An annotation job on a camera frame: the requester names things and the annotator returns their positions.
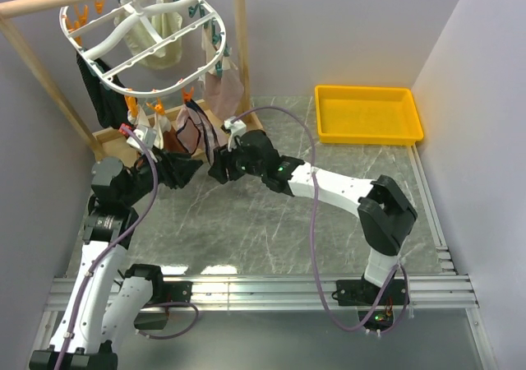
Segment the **pink underwear navy trim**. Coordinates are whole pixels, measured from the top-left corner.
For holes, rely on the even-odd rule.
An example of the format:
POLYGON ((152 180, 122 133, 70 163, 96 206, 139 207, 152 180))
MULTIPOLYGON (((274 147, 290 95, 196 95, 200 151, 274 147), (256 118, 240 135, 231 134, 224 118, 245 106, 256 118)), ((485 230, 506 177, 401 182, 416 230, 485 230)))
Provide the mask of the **pink underwear navy trim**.
POLYGON ((212 165, 214 148, 219 144, 219 138, 201 106, 193 99, 186 100, 175 123, 177 138, 183 148, 191 155, 202 150, 209 165, 212 165))

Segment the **orange clothes peg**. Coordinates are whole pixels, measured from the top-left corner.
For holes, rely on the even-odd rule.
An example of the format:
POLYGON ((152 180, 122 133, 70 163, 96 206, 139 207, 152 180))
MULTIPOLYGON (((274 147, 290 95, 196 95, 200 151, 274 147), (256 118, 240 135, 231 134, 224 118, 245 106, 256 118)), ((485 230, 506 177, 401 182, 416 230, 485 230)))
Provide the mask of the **orange clothes peg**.
POLYGON ((189 90, 182 88, 182 101, 184 104, 193 100, 194 87, 191 87, 189 90))

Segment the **teal clothes peg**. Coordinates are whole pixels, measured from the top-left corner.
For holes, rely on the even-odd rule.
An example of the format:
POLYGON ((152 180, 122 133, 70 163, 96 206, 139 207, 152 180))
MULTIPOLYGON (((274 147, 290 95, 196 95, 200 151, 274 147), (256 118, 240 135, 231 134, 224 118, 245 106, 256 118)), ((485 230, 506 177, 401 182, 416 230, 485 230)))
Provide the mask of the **teal clothes peg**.
POLYGON ((217 77, 221 77, 223 75, 223 61, 222 60, 218 60, 215 64, 215 69, 214 69, 214 72, 215 72, 215 76, 217 77))

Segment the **white clip hanger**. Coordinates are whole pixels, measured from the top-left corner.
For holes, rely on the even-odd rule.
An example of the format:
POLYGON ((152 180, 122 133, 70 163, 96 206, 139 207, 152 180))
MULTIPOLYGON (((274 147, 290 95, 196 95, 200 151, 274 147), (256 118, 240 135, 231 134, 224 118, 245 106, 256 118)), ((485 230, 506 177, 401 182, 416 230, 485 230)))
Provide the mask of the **white clip hanger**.
POLYGON ((82 0, 59 10, 59 24, 67 41, 82 56, 90 70, 106 88, 137 98, 165 96, 202 78, 218 60, 213 58, 192 69, 163 88, 133 90, 118 78, 137 65, 166 69, 182 56, 182 40, 187 35, 211 27, 222 33, 222 53, 226 28, 219 13, 206 0, 118 0, 106 7, 106 0, 82 0))

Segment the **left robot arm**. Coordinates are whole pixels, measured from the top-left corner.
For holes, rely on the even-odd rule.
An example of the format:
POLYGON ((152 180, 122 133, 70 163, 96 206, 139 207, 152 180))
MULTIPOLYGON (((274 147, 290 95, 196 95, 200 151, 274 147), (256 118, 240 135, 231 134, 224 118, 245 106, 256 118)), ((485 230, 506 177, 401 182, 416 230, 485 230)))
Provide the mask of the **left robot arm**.
POLYGON ((94 164, 76 281, 48 348, 31 355, 31 369, 117 368, 118 352, 140 310, 166 298, 160 267, 144 264, 132 265, 115 299, 109 297, 144 218, 134 205, 144 196, 155 198, 160 185, 185 187, 201 165, 190 155, 158 149, 131 167, 114 156, 94 164))

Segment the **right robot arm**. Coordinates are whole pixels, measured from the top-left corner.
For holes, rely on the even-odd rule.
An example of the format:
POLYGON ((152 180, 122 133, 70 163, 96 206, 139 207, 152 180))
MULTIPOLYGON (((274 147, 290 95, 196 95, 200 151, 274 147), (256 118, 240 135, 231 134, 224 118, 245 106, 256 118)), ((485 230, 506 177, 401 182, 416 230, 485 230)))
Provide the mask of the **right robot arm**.
POLYGON ((404 240, 418 218, 415 208, 389 176, 352 178, 281 155, 262 130, 238 136, 233 146, 214 149, 209 175, 219 183, 251 175, 273 192, 318 199, 356 216, 369 245, 365 271, 353 297, 362 305, 382 303, 390 296, 389 273, 404 240))

